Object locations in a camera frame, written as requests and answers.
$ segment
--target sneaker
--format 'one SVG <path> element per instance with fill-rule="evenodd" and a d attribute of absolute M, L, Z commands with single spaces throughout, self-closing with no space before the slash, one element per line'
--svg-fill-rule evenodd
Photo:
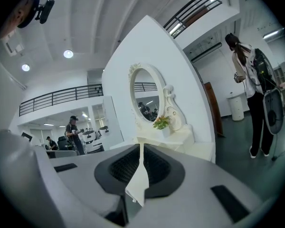
<path fill-rule="evenodd" d="M 260 147 L 260 150 L 263 152 L 263 155 L 264 155 L 265 157 L 268 157 L 268 156 L 269 156 L 269 153 L 268 153 L 268 154 L 265 154 L 265 152 L 262 150 L 261 147 Z"/>
<path fill-rule="evenodd" d="M 251 151 L 250 151 L 250 150 L 251 150 L 251 148 L 252 148 L 252 145 L 251 145 L 251 146 L 250 146 L 250 148 L 249 148 L 250 158 L 251 158 L 251 159 L 254 159 L 254 158 L 256 157 L 256 155 L 252 155 L 252 154 L 251 154 Z"/>

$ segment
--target white pillar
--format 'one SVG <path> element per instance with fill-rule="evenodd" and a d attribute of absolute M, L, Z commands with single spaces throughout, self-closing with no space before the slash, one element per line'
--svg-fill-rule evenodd
<path fill-rule="evenodd" d="M 95 122 L 93 108 L 92 108 L 91 105 L 89 105 L 87 108 L 88 108 L 88 111 L 89 111 L 89 118 L 91 119 L 90 120 L 91 126 L 92 126 L 93 130 L 96 131 L 98 129 L 96 127 L 96 122 Z"/>

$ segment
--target black pants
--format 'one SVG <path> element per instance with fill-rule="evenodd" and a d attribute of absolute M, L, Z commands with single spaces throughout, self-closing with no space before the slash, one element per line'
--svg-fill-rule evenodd
<path fill-rule="evenodd" d="M 252 155 L 256 155 L 259 149 L 262 125 L 264 126 L 264 129 L 263 129 L 263 139 L 262 139 L 261 148 L 265 154 L 269 153 L 272 140 L 274 137 L 268 130 L 265 121 L 263 98 L 264 96 L 262 94 L 256 92 L 253 95 L 253 97 L 247 99 L 252 118 L 252 126 L 253 126 L 253 139 L 252 139 L 252 148 L 251 148 Z"/>
<path fill-rule="evenodd" d="M 82 146 L 82 143 L 81 143 L 80 139 L 75 139 L 74 140 L 74 144 L 76 145 L 80 155 L 85 154 L 85 151 L 84 151 L 84 148 Z"/>

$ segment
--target black rubber pad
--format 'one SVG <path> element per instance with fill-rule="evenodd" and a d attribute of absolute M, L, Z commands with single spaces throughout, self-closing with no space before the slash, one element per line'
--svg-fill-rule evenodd
<path fill-rule="evenodd" d="M 240 221 L 249 214 L 248 210 L 225 186 L 215 186 L 212 187 L 211 190 L 234 223 Z"/>
<path fill-rule="evenodd" d="M 67 171 L 73 168 L 76 168 L 77 166 L 74 163 L 66 164 L 66 165 L 59 165 L 55 166 L 54 169 L 56 172 L 61 172 L 61 171 Z"/>

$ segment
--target wooden door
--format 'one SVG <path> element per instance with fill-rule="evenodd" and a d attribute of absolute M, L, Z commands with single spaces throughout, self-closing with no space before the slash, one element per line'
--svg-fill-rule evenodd
<path fill-rule="evenodd" d="M 212 107 L 212 112 L 214 114 L 214 124 L 217 130 L 218 135 L 223 135 L 223 125 L 222 125 L 222 119 L 220 117 L 220 112 L 219 112 L 219 106 L 217 99 L 215 97 L 212 85 L 210 82 L 204 84 L 205 89 L 206 89 L 206 94 L 208 96 L 208 99 L 210 101 L 211 107 Z"/>

